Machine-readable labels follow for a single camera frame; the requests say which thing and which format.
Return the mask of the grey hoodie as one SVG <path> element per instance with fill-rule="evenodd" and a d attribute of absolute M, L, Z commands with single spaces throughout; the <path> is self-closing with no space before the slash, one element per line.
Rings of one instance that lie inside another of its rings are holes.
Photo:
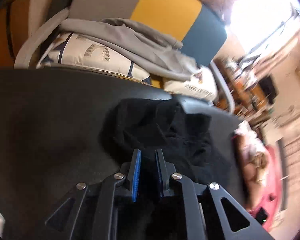
<path fill-rule="evenodd" d="M 122 18 L 67 18 L 59 27 L 104 44 L 157 76 L 186 81 L 198 72 L 196 60 L 180 51 L 182 42 L 140 22 Z"/>

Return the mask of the dark navy knit sweater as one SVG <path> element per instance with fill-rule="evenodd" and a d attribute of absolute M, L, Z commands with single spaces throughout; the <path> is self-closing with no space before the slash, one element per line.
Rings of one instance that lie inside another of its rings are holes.
<path fill-rule="evenodd" d="M 176 171 L 195 183 L 229 185 L 230 164 L 211 136 L 212 118 L 188 114 L 175 100 L 124 99 L 107 115 L 100 133 L 103 149 L 119 164 L 139 149 L 145 165 L 161 149 Z"/>

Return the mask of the beige knit sweater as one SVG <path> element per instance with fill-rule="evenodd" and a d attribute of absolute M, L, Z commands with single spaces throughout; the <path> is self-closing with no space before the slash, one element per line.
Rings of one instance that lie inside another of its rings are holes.
<path fill-rule="evenodd" d="M 255 209 L 261 202 L 269 173 L 269 152 L 250 127 L 243 121 L 235 130 L 235 142 L 243 180 L 248 190 L 247 210 Z"/>

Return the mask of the black television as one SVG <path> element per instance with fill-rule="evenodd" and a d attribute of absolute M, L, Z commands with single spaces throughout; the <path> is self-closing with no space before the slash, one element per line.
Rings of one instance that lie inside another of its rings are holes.
<path fill-rule="evenodd" d="M 277 88 L 275 86 L 272 76 L 268 75 L 263 77 L 258 81 L 258 84 L 261 87 L 264 96 L 268 99 L 269 103 L 273 105 L 279 93 L 277 92 Z"/>

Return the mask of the white printed cushion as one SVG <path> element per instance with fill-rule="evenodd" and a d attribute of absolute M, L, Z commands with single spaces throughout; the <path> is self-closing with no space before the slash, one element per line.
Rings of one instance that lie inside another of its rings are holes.
<path fill-rule="evenodd" d="M 217 85 L 211 70 L 202 67 L 190 76 L 189 81 L 156 78 L 115 50 L 82 35 L 61 33 L 49 45 L 36 68 L 74 66 L 86 70 L 99 70 L 106 74 L 126 77 L 162 88 L 167 92 L 192 96 L 206 101 L 217 98 Z"/>

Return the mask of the wooden desk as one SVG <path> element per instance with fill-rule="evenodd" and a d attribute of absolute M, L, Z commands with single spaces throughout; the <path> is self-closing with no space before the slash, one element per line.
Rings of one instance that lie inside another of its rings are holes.
<path fill-rule="evenodd" d="M 217 58 L 214 63 L 225 79 L 234 100 L 234 115 L 255 125 L 270 119 L 271 106 L 253 70 L 234 59 Z"/>

